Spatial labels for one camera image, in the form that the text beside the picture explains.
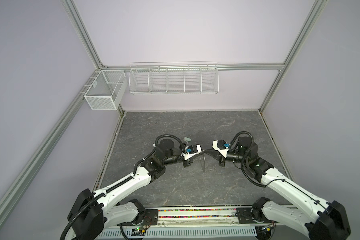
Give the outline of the grey perforated ring disc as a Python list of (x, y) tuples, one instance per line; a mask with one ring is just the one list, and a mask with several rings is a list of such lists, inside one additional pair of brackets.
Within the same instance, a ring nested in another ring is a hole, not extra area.
[(200, 163), (201, 163), (202, 171), (204, 173), (206, 171), (206, 158), (205, 158), (205, 153), (204, 152), (201, 153)]

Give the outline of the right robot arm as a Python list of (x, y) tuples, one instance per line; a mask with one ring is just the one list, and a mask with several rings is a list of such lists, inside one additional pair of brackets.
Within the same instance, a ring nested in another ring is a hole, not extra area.
[(219, 161), (221, 167), (226, 162), (240, 163), (240, 170), (252, 184), (272, 189), (295, 207), (292, 210), (261, 197), (252, 205), (250, 218), (254, 221), (281, 223), (311, 240), (346, 240), (351, 235), (345, 207), (310, 193), (261, 158), (249, 132), (237, 133), (230, 143), (213, 141), (212, 148), (204, 153)]

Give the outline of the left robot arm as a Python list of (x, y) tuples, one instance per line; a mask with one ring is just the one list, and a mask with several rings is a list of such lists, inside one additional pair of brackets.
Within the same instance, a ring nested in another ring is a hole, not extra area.
[(167, 165), (181, 163), (187, 167), (203, 153), (201, 145), (186, 146), (174, 135), (158, 136), (153, 150), (135, 163), (131, 173), (102, 189), (94, 192), (85, 189), (79, 193), (60, 238), (64, 240), (69, 230), (73, 230), (76, 240), (94, 240), (108, 227), (142, 223), (146, 209), (138, 200), (123, 205), (120, 202), (161, 177)]

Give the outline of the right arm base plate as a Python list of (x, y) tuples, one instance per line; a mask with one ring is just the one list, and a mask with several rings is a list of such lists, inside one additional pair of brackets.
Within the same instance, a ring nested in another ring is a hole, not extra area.
[(273, 224), (268, 220), (261, 210), (253, 209), (250, 207), (236, 208), (235, 216), (238, 218), (240, 224), (244, 223), (257, 223), (257, 224)]

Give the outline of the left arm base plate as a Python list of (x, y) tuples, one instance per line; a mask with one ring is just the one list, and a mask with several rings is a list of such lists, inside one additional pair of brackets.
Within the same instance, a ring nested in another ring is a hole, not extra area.
[(139, 212), (132, 222), (122, 223), (123, 226), (156, 226), (159, 219), (158, 209), (146, 209)]

